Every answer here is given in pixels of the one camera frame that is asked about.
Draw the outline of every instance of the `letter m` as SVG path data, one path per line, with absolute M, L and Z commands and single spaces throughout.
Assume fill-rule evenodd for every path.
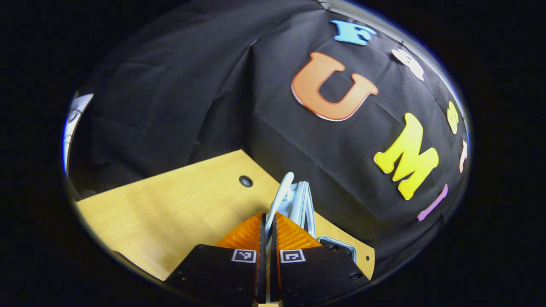
M 382 171 L 389 174 L 394 169 L 394 162 L 402 156 L 394 172 L 393 181 L 398 181 L 411 174 L 408 179 L 402 180 L 398 185 L 398 190 L 404 199 L 409 200 L 432 169 L 438 166 L 439 160 L 438 152 L 434 148 L 429 148 L 419 154 L 423 141 L 423 126 L 411 113 L 406 113 L 404 118 L 406 119 L 406 127 L 402 133 L 386 152 L 376 153 L 373 161 Z

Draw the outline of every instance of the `wooden table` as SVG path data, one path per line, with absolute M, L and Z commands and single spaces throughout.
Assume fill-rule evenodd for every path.
M 253 186 L 242 185 L 241 175 Z M 85 198 L 77 206 L 108 248 L 165 280 L 197 244 L 214 245 L 244 220 L 268 212 L 278 187 L 238 150 Z M 317 237 L 356 247 L 357 265 L 370 278 L 373 249 L 318 213 L 314 218 Z

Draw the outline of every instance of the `black cloth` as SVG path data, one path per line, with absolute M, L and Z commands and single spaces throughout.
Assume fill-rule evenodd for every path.
M 276 180 L 290 171 L 308 181 L 315 211 L 372 246 L 373 280 L 385 277 L 455 210 L 468 175 L 459 173 L 462 141 L 470 142 L 457 105 L 459 131 L 451 132 L 446 112 L 455 98 L 425 61 L 378 30 L 367 46 L 338 42 L 331 20 L 368 26 L 306 0 L 200 1 L 151 23 L 80 88 L 94 97 L 73 141 L 76 189 L 102 192 L 244 149 Z M 391 55 L 396 48 L 420 63 L 424 81 Z M 346 66 L 322 85 L 325 99 L 339 101 L 353 73 L 379 94 L 347 120 L 319 118 L 290 86 L 311 52 Z M 410 200 L 373 161 L 400 135 L 407 112 L 423 126 L 420 153 L 434 147 L 440 158 Z M 418 222 L 445 184 L 446 198 Z

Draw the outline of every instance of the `table surface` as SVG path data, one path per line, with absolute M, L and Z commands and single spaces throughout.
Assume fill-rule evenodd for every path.
M 250 177 L 253 186 L 242 185 L 241 175 Z M 85 198 L 76 205 L 104 245 L 165 280 L 196 245 L 214 245 L 249 217 L 268 212 L 278 187 L 273 177 L 238 150 Z M 370 279 L 373 248 L 320 214 L 315 212 L 314 217 L 316 236 L 353 245 L 357 265 Z

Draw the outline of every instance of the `yellow letter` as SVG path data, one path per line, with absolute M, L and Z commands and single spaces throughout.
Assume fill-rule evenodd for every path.
M 394 169 L 394 162 L 400 155 L 400 163 L 394 172 L 393 181 L 398 181 L 407 175 L 412 174 L 408 179 L 402 180 L 398 190 L 406 200 L 413 197 L 413 193 L 423 183 L 433 168 L 438 166 L 438 152 L 429 148 L 419 154 L 421 142 L 423 141 L 423 126 L 411 113 L 406 113 L 406 127 L 398 136 L 396 141 L 386 152 L 378 152 L 373 161 L 389 174 Z

